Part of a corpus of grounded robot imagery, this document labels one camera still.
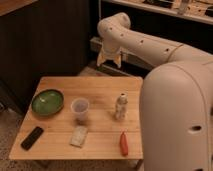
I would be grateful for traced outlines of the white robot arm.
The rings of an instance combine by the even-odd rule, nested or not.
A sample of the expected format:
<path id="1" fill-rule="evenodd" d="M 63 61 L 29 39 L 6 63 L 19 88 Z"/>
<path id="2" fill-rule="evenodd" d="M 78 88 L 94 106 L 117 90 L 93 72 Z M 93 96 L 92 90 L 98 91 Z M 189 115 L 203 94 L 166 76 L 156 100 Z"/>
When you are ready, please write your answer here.
<path id="1" fill-rule="evenodd" d="M 125 48 L 152 66 L 140 93 L 145 171 L 212 171 L 213 55 L 132 31 L 125 13 L 100 20 L 97 29 L 98 64 L 120 64 Z"/>

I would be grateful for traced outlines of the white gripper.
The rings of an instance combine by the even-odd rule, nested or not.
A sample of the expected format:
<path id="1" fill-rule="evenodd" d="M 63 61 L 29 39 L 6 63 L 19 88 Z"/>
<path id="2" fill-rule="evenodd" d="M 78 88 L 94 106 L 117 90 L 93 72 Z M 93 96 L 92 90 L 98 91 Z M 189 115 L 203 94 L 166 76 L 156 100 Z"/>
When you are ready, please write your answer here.
<path id="1" fill-rule="evenodd" d="M 118 68 L 121 67 L 121 55 L 120 55 L 120 45 L 109 41 L 104 40 L 102 44 L 101 52 L 97 57 L 97 65 L 100 66 L 106 60 L 113 60 L 113 62 L 117 65 Z"/>

